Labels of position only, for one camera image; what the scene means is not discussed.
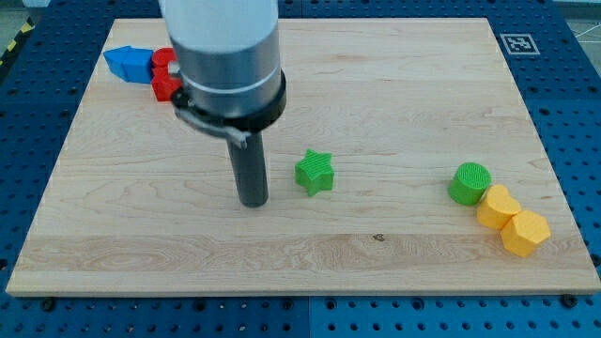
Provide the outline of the black clamp ring with cable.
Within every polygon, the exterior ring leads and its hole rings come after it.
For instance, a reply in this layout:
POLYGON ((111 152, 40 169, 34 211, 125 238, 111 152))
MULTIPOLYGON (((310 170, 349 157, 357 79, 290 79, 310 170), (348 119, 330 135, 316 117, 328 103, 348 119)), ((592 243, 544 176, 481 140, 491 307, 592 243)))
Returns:
POLYGON ((269 127, 284 112, 286 78, 283 70, 280 70, 280 80, 277 94, 267 105, 240 117, 224 117, 198 108, 183 87, 178 88, 170 100, 176 117, 192 129, 225 139, 238 148, 246 149, 248 139, 253 134, 269 127))

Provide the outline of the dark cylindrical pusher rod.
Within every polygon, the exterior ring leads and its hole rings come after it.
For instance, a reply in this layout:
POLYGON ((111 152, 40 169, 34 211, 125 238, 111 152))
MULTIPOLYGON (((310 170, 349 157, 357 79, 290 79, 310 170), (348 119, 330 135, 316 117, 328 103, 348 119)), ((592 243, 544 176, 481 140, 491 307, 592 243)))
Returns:
POLYGON ((266 163, 261 133, 247 139, 247 147, 227 143, 240 202, 261 207, 269 198, 266 163))

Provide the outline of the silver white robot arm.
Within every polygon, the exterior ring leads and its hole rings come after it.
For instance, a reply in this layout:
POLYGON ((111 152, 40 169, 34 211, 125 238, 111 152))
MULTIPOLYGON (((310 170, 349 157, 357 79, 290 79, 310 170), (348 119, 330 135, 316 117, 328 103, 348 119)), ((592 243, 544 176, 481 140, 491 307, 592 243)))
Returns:
POLYGON ((168 66, 182 87, 171 96, 189 127, 224 139, 240 202, 269 198, 262 132, 283 114, 275 0, 160 0, 176 59, 168 66))

